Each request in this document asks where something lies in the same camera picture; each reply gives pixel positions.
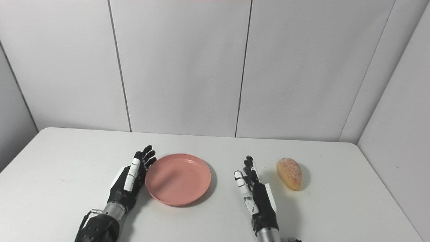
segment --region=white finger segment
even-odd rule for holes
[[[140,160],[134,158],[132,164],[130,165],[130,170],[127,174],[126,182],[124,183],[124,190],[131,192],[131,190],[133,189],[134,181],[137,177],[139,166]]]
[[[118,171],[117,175],[115,176],[114,180],[111,183],[111,186],[109,187],[109,190],[115,185],[115,183],[117,182],[118,178],[120,177],[121,173],[123,172],[125,167],[121,167],[120,171]]]
[[[260,180],[260,176],[257,172],[257,166],[255,165],[255,160],[252,160],[252,167],[251,167],[251,171],[255,171],[255,174],[257,174],[257,179]]]
[[[234,172],[234,179],[236,180],[237,186],[240,189],[240,193],[243,196],[243,201],[245,202],[246,207],[251,215],[257,214],[260,212],[257,205],[252,198],[252,193],[249,190],[245,179],[243,178],[243,174],[240,171]]]
[[[273,211],[275,211],[276,213],[277,210],[276,210],[275,198],[273,197],[273,194],[272,194],[272,189],[270,189],[269,183],[265,184],[264,186],[266,187],[267,196],[269,197],[269,201],[270,201],[270,204],[272,205]]]

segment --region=table surface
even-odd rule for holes
[[[281,237],[304,242],[421,242],[360,150],[350,143],[263,140],[47,128],[0,173],[2,241],[70,242],[83,216],[104,208],[109,186],[134,153],[189,153],[212,172],[208,192],[185,207],[152,199],[146,189],[118,241],[257,241],[233,178],[247,155],[270,182]],[[295,159],[303,190],[286,188],[276,162]]]

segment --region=bread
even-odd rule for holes
[[[276,164],[276,171],[285,185],[298,191],[301,185],[302,173],[298,163],[291,158],[282,158]]]

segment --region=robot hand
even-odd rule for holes
[[[251,224],[259,242],[281,242],[276,220],[276,205],[269,184],[262,184],[255,169],[254,160],[247,156],[241,171],[234,172],[234,179],[243,196],[246,207],[252,215]],[[301,242],[288,238],[288,242]]]
[[[136,152],[132,164],[121,171],[111,187],[104,210],[92,209],[84,217],[75,242],[115,242],[118,239],[119,221],[136,204],[136,196],[145,181],[146,172],[157,160],[154,155],[151,145]]]

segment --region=white wall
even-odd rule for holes
[[[37,134],[0,46],[0,171]]]
[[[250,3],[111,1],[133,131],[234,137]]]
[[[425,3],[254,1],[237,136],[357,142]]]
[[[1,0],[0,39],[39,129],[129,130],[107,1]]]
[[[339,137],[340,142],[358,142],[428,2],[395,1]]]
[[[0,0],[0,39],[39,129],[355,143],[427,2],[253,1],[247,45],[251,0]]]
[[[430,242],[430,7],[358,146],[424,241]]]

